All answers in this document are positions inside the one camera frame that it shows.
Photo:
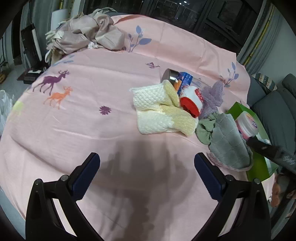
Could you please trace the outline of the person's hand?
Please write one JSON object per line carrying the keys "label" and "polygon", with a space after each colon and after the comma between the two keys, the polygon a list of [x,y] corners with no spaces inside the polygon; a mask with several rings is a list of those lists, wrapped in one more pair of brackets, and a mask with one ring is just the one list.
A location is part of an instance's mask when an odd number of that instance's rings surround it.
{"label": "person's hand", "polygon": [[275,181],[272,188],[272,195],[271,195],[271,207],[278,207],[281,199],[286,197],[287,199],[295,200],[295,187],[292,188],[291,191],[288,191],[287,188],[290,183],[289,178],[284,174],[277,174],[275,177]]}

